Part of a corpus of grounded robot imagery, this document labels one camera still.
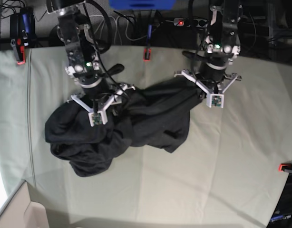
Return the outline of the left red black clamp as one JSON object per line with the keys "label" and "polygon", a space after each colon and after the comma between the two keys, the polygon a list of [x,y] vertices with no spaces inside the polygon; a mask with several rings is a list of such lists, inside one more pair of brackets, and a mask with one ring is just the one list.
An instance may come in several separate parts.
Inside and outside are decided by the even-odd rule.
{"label": "left red black clamp", "polygon": [[36,41],[35,18],[32,7],[23,7],[10,17],[10,45],[18,65],[25,64],[25,49]]}

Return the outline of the beige plastic bin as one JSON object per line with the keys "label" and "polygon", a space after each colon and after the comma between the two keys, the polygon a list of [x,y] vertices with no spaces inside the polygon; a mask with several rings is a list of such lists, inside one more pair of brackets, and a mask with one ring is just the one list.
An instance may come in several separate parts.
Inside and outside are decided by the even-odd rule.
{"label": "beige plastic bin", "polygon": [[30,198],[28,183],[22,180],[0,209],[0,228],[48,228],[45,207]]}

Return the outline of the right red black clamp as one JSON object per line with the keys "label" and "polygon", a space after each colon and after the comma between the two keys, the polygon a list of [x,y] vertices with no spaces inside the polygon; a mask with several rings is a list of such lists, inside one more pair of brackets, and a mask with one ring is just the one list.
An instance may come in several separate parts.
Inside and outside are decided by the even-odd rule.
{"label": "right red black clamp", "polygon": [[292,175],[292,161],[288,163],[281,163],[279,166],[279,172],[285,172]]}

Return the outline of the middle red black clamp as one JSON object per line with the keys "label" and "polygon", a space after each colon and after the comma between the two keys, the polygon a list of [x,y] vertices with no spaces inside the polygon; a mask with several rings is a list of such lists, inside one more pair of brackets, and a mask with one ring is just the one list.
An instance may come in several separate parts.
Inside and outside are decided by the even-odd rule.
{"label": "middle red black clamp", "polygon": [[149,24],[147,28],[147,34],[146,34],[146,46],[144,48],[143,53],[143,60],[149,61],[151,56],[151,34],[152,34],[152,25]]}

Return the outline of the blue box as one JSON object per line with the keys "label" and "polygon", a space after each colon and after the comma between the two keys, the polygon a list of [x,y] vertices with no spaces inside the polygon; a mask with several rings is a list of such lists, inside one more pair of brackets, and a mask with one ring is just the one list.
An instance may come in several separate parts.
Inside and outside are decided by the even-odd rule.
{"label": "blue box", "polygon": [[110,7],[117,10],[170,10],[175,0],[110,0]]}

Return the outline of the red black clamp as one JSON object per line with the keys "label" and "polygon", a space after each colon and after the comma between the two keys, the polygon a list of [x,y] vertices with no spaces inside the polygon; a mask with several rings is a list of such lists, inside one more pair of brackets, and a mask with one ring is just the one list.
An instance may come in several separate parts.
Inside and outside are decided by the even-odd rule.
{"label": "red black clamp", "polygon": [[279,166],[279,172],[285,172],[292,175],[292,161],[288,163],[281,163]]}
{"label": "red black clamp", "polygon": [[25,49],[36,41],[35,18],[32,7],[23,7],[10,17],[10,45],[18,65],[25,64]]}
{"label": "red black clamp", "polygon": [[149,61],[151,56],[151,34],[152,34],[152,25],[149,24],[147,28],[147,34],[146,34],[146,46],[144,48],[143,53],[143,60]]}

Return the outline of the dark grey t-shirt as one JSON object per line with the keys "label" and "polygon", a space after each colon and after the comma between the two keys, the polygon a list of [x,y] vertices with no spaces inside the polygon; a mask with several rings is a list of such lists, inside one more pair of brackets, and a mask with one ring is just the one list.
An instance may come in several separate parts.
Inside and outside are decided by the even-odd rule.
{"label": "dark grey t-shirt", "polygon": [[183,77],[128,91],[124,104],[108,110],[108,122],[91,126],[76,102],[58,107],[45,123],[50,152],[68,161],[79,177],[109,169],[130,147],[149,145],[172,153],[187,139],[190,111],[203,100],[202,91]]}

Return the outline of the light green table cloth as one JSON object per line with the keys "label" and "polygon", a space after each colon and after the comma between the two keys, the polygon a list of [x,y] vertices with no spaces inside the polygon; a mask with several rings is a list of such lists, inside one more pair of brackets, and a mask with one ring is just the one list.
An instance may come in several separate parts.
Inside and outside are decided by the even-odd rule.
{"label": "light green table cloth", "polygon": [[238,57],[242,80],[223,108],[191,111],[175,152],[129,148],[102,174],[77,176],[50,153],[45,122],[78,90],[62,47],[36,48],[17,65],[0,51],[0,172],[7,194],[22,180],[52,228],[264,228],[292,160],[292,66]]}

